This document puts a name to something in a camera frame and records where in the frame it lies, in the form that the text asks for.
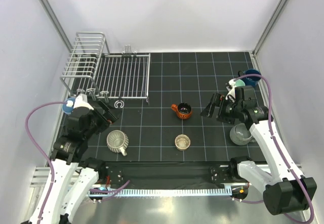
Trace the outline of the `beige ribbed ceramic mug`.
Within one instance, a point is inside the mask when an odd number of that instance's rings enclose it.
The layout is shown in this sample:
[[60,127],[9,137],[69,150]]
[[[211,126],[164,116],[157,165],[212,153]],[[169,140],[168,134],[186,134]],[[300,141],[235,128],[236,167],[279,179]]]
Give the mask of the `beige ribbed ceramic mug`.
[[129,145],[129,138],[121,130],[111,131],[106,138],[106,143],[111,152],[127,156],[126,149]]

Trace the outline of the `grey speckled round mug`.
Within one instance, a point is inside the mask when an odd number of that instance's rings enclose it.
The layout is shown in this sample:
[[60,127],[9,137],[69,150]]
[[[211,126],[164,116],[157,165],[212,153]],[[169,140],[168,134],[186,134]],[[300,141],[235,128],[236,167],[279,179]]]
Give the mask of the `grey speckled round mug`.
[[251,135],[244,123],[235,125],[230,130],[229,136],[231,141],[238,146],[245,146],[254,140],[254,137]]

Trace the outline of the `mint green plastic cup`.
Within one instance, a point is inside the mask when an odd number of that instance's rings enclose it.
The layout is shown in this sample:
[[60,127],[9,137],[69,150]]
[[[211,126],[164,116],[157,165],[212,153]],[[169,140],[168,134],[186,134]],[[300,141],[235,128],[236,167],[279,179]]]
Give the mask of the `mint green plastic cup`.
[[245,82],[241,79],[235,80],[233,82],[233,87],[246,86]]

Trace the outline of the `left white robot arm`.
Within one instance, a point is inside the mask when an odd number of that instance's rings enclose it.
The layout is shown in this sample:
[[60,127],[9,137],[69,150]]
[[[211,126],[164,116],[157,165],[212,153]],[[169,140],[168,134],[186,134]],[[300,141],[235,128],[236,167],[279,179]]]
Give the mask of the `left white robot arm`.
[[105,182],[108,171],[106,163],[96,158],[82,160],[88,149],[88,141],[112,124],[120,116],[120,110],[99,101],[101,111],[77,97],[67,116],[63,135],[46,156],[50,173],[40,200],[26,223],[72,223],[83,198],[93,184]]

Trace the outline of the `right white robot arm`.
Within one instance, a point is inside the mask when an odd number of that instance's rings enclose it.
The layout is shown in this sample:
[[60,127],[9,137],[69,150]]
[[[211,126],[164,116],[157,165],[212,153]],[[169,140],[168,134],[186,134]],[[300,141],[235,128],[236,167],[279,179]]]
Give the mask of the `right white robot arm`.
[[243,123],[258,143],[270,172],[262,170],[249,157],[235,157],[229,163],[229,178],[234,182],[250,182],[262,194],[272,215],[313,212],[311,200],[317,184],[314,178],[305,177],[292,160],[277,133],[269,108],[258,105],[252,86],[239,86],[234,91],[234,96],[214,93],[201,116],[211,118],[218,107],[218,121]]

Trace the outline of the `orange black ceramic mug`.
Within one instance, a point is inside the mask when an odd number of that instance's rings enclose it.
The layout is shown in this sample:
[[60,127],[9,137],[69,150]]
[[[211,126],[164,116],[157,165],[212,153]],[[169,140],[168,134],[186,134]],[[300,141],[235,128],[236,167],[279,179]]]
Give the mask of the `orange black ceramic mug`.
[[172,104],[171,109],[182,120],[189,119],[192,116],[192,107],[188,103]]

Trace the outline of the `small tan ceramic cup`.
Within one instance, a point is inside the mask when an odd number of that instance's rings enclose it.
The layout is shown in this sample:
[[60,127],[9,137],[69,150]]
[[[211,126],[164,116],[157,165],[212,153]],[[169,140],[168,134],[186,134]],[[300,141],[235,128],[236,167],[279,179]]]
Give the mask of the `small tan ceramic cup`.
[[185,151],[191,144],[190,138],[187,135],[178,135],[175,138],[175,146],[180,151]]

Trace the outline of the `light blue plastic cup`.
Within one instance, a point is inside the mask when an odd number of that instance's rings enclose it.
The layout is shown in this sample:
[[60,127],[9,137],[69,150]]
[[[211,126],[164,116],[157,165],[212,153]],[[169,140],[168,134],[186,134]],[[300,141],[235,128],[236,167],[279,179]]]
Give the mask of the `light blue plastic cup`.
[[62,111],[67,114],[70,115],[73,108],[74,108],[74,102],[75,102],[75,98],[68,98],[64,101],[64,104],[62,105]]

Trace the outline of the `dark blue mug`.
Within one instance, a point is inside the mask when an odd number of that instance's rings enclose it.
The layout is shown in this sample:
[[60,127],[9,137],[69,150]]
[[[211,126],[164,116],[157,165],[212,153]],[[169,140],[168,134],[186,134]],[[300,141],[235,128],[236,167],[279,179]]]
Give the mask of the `dark blue mug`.
[[242,78],[242,81],[245,83],[246,86],[256,87],[256,85],[259,83],[261,78],[257,77],[257,76],[251,76],[251,74],[261,75],[261,73],[256,69],[248,69],[248,70],[245,70],[245,71],[240,70],[238,72],[239,77],[241,77],[243,75],[249,75],[247,77]]

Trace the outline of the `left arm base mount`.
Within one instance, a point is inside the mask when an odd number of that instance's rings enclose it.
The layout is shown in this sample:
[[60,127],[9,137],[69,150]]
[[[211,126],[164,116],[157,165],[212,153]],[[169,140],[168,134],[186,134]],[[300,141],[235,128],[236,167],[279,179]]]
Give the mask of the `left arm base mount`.
[[106,176],[101,184],[105,186],[121,186],[125,183],[123,169],[119,166],[106,167]]

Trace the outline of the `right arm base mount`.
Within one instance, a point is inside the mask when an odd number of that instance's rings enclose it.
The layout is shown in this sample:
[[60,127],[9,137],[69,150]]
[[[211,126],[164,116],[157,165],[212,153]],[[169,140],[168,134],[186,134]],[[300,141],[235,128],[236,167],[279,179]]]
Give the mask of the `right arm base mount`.
[[228,165],[215,165],[210,168],[211,181],[214,184],[230,183]]

